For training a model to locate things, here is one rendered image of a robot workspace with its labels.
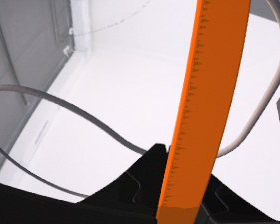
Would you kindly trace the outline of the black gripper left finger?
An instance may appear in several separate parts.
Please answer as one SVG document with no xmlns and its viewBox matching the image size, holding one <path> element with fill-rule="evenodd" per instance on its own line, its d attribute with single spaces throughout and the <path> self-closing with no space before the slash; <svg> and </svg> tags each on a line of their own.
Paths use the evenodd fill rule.
<svg viewBox="0 0 280 224">
<path fill-rule="evenodd" d="M 167 149 L 156 143 L 113 183 L 79 202 L 0 184 L 0 224 L 157 224 Z"/>
</svg>

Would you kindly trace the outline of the orange curved bar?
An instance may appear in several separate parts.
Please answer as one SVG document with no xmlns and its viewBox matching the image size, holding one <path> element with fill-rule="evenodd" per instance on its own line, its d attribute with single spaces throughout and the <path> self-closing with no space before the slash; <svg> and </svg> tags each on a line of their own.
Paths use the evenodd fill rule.
<svg viewBox="0 0 280 224">
<path fill-rule="evenodd" d="M 224 137 L 252 0 L 197 0 L 157 224 L 193 224 Z"/>
</svg>

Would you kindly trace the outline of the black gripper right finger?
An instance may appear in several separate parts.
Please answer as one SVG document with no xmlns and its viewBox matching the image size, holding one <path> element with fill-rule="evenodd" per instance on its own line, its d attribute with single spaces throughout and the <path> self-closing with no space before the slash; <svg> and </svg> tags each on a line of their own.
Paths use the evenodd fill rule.
<svg viewBox="0 0 280 224">
<path fill-rule="evenodd" d="M 193 224 L 280 224 L 233 192 L 218 177 L 209 177 L 199 213 Z"/>
</svg>

